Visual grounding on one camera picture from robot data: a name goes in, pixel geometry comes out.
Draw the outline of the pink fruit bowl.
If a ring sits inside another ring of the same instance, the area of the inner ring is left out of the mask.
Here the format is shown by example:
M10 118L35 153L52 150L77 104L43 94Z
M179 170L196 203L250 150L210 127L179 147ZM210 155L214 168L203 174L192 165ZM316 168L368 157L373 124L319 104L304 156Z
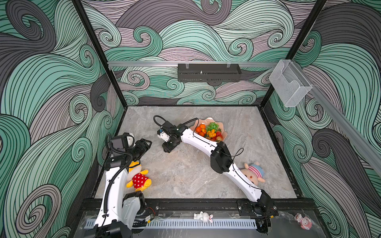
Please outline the pink fruit bowl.
M205 146L216 147L218 143L223 142L227 137L222 122L216 122L213 118L204 120L195 118L190 122L190 137L195 142L204 143Z

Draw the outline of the yellow mango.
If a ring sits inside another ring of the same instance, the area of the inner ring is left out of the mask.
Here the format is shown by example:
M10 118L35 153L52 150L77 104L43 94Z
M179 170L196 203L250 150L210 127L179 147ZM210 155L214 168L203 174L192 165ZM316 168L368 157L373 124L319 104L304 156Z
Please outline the yellow mango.
M216 137L216 132L215 132L215 130L208 131L208 132L207 132L207 136L208 136L209 138L214 138L214 137Z

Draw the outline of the green grape bunch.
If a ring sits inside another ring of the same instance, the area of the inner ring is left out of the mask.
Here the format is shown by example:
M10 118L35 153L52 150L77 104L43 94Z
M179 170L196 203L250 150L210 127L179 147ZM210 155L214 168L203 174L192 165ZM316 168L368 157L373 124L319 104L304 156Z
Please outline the green grape bunch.
M208 126L206 126L206 131L212 131L212 130L215 130L215 132L221 131L219 124L212 122Z

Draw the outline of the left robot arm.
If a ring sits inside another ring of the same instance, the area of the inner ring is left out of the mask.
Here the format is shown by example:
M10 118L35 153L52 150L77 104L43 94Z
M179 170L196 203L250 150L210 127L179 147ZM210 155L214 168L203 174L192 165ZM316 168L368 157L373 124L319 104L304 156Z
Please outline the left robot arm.
M105 147L109 156L104 162L105 190L100 211L86 238L131 238L133 229L143 229L155 216L146 206L143 191L152 184L148 170L141 168L142 156L152 142L135 140L130 133L112 137L107 134Z

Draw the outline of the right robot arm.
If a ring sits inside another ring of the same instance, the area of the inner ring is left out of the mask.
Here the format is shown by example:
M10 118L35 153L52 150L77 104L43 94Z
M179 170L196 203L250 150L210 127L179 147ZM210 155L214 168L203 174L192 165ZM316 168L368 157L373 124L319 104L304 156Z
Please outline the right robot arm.
M189 144L210 157L211 168L228 177L245 194L247 199L253 205L255 213L264 217L275 217L278 210L272 198L258 186L254 185L234 163L235 155L231 155L227 145L221 142L215 142L197 134L195 129L188 127L192 122L199 123L198 118L191 119L177 126L171 124L162 116L155 115L153 121L160 129L157 131L159 138L164 140L162 147L164 152L172 152L182 142Z

